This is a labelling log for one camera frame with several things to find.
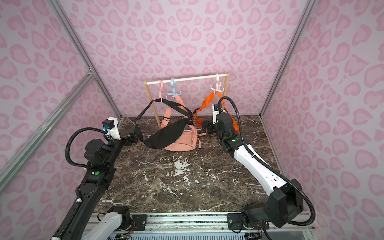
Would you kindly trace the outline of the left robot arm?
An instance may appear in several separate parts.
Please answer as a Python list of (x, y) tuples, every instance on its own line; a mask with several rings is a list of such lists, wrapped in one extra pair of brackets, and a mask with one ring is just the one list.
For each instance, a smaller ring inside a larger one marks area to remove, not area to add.
[(80, 185), (75, 188), (76, 199), (64, 221), (54, 233), (53, 240), (79, 240), (99, 200), (109, 188), (116, 169), (115, 162), (123, 146), (136, 144), (133, 137), (121, 140), (94, 139), (85, 147), (87, 171)]

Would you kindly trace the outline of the wooden clothes rack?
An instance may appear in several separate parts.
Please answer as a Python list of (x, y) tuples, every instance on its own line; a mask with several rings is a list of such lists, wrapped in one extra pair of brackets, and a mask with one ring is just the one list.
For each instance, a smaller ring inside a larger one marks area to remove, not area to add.
[[(228, 84), (229, 84), (229, 78), (230, 78), (230, 73), (229, 72), (226, 72), (225, 74), (220, 74), (220, 82), (221, 82), (221, 89), (224, 91), (223, 93), (221, 93), (223, 96), (226, 96), (227, 95), (227, 91), (228, 91)], [(172, 91), (172, 88), (171, 88), (171, 85), (170, 85), (170, 80), (161, 80), (163, 81), (164, 83), (164, 89), (163, 89), (163, 99), (167, 99), (168, 97), (170, 97), (171, 99), (175, 98), (176, 96), (174, 97), (171, 97), (171, 96), (168, 96), (167, 95), (167, 91), (168, 92), (171, 92)], [(211, 85), (214, 87), (215, 86), (215, 74), (213, 75), (205, 75), (205, 76), (197, 76), (197, 77), (186, 77), (186, 78), (176, 78), (175, 79), (175, 83), (176, 83), (176, 91), (179, 92), (181, 91), (181, 95), (183, 94), (183, 90), (182, 89), (179, 89), (177, 88), (177, 84), (178, 83), (189, 83), (189, 82), (196, 82), (196, 83), (199, 83), (199, 82), (203, 82), (203, 81), (208, 81), (208, 80), (211, 80), (211, 83), (208, 85), (208, 84), (201, 84), (201, 86), (203, 87), (203, 90), (205, 90), (206, 88), (210, 88), (211, 90)], [(143, 82), (144, 84), (144, 87), (147, 91), (147, 95), (149, 97), (149, 100), (152, 101), (154, 99), (157, 99), (158, 98), (158, 95), (155, 96), (155, 95), (152, 95), (151, 94), (151, 91), (150, 91), (150, 88), (149, 86), (158, 86), (158, 83), (159, 83), (159, 80), (158, 81), (152, 81), (152, 82)]]

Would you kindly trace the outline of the pink plastic hook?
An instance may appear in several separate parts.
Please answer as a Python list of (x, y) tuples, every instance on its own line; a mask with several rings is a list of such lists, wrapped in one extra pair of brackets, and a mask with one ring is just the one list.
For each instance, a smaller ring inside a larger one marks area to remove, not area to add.
[(158, 92), (158, 99), (160, 100), (160, 102), (162, 103), (163, 102), (163, 89), (164, 89), (164, 83), (163, 81), (159, 80), (159, 83), (158, 83), (158, 88), (159, 88), (159, 92)]

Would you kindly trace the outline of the orange bag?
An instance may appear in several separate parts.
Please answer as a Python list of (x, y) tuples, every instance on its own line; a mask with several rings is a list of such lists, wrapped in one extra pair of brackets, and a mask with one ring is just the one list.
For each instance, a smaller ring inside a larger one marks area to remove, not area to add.
[[(236, 114), (236, 117), (238, 118), (238, 120), (235, 120), (234, 116), (232, 116), (228, 109), (226, 108), (226, 102), (230, 103), (231, 106), (233, 107), (234, 111), (235, 111), (235, 114)], [(212, 121), (213, 120), (213, 110), (212, 110), (212, 105), (213, 104), (219, 104), (220, 107), (221, 107), (221, 112), (227, 112), (231, 115), (231, 117), (233, 118), (233, 123), (234, 123), (234, 128), (235, 128), (235, 134), (238, 134), (239, 131), (240, 131), (240, 125), (239, 125), (239, 120), (240, 120), (240, 115), (239, 115), (239, 111), (238, 111), (238, 108), (236, 106), (236, 104), (234, 103), (234, 101), (228, 97), (228, 96), (223, 96), (221, 93), (211, 93), (210, 95), (208, 95), (202, 102), (201, 106), (197, 109), (195, 109), (194, 113), (193, 113), (193, 117), (194, 117), (194, 120), (195, 120), (195, 123), (196, 125), (198, 126), (198, 128), (200, 129), (200, 132), (199, 134), (201, 136), (204, 136), (204, 135), (215, 135), (215, 134), (207, 134), (207, 133), (203, 133), (202, 131), (202, 120), (207, 120), (208, 122), (209, 121)], [(211, 110), (212, 110), (212, 119), (211, 120), (208, 120), (208, 119), (204, 119), (204, 118), (201, 118), (198, 116), (198, 114), (202, 111), (202, 110), (205, 110), (207, 109), (208, 107), (211, 107)]]

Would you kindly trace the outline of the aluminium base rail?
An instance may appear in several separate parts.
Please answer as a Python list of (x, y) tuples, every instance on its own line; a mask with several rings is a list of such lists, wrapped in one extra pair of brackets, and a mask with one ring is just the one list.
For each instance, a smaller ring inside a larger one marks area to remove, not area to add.
[(83, 240), (318, 240), (314, 225), (247, 224), (240, 212), (132, 213), (133, 228), (113, 230), (117, 214), (93, 214)]

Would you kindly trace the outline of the pink bag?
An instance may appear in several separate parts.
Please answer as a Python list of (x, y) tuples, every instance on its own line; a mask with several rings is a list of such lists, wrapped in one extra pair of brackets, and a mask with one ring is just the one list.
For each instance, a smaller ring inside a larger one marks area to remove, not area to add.
[(167, 151), (187, 152), (194, 150), (198, 142), (197, 129), (193, 125), (193, 121), (184, 116), (183, 119), (177, 121), (168, 127), (172, 116), (172, 108), (167, 107), (161, 128), (166, 128), (165, 133), (168, 135), (168, 140), (173, 140), (178, 137), (172, 144), (165, 147)]

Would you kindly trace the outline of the black bag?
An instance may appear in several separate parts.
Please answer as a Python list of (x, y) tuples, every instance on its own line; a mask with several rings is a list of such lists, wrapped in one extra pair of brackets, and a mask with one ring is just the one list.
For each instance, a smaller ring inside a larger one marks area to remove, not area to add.
[[(167, 105), (171, 109), (174, 109), (177, 112), (181, 113), (183, 116), (185, 116), (185, 118), (171, 124), (170, 126), (163, 127), (156, 133), (144, 139), (142, 130), (138, 125), (138, 121), (142, 118), (142, 116), (145, 114), (145, 112), (150, 108), (150, 106), (154, 102), (162, 102), (163, 104)], [(143, 142), (150, 149), (164, 149), (169, 145), (173, 144), (174, 142), (176, 142), (182, 136), (185, 126), (193, 123), (192, 117), (193, 117), (193, 112), (187, 107), (185, 107), (183, 104), (165, 100), (165, 99), (162, 99), (162, 100), (155, 99), (155, 100), (152, 100), (147, 105), (147, 107), (136, 117), (135, 125), (131, 128), (130, 134), (131, 136), (134, 136), (137, 140)]]

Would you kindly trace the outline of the white plastic hook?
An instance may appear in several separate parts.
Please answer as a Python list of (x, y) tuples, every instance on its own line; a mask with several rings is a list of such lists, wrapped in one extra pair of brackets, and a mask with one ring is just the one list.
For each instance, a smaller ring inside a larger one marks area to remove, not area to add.
[(220, 74), (215, 74), (215, 86), (213, 87), (211, 85), (211, 90), (213, 92), (219, 92), (223, 93), (224, 91), (221, 89), (221, 82), (220, 82)]

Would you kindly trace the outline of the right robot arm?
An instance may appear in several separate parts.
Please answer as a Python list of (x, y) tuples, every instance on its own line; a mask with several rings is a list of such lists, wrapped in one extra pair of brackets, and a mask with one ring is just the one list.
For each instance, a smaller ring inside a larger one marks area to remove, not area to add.
[(282, 177), (269, 170), (269, 165), (241, 136), (235, 133), (233, 119), (227, 112), (214, 111), (213, 120), (203, 126), (216, 134), (225, 153), (241, 163), (261, 184), (268, 199), (265, 204), (247, 204), (241, 209), (245, 228), (251, 228), (262, 221), (271, 222), (278, 228), (294, 220), (303, 209), (302, 196)]

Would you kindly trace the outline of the blue plastic hook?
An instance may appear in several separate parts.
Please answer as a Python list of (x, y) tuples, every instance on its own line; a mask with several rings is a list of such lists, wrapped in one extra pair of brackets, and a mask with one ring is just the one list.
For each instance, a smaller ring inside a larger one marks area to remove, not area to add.
[(171, 92), (167, 91), (167, 95), (171, 96), (171, 97), (180, 96), (182, 92), (181, 91), (179, 91), (179, 92), (176, 91), (176, 83), (175, 83), (175, 79), (174, 78), (172, 78), (170, 80), (170, 85), (171, 85), (172, 91)]

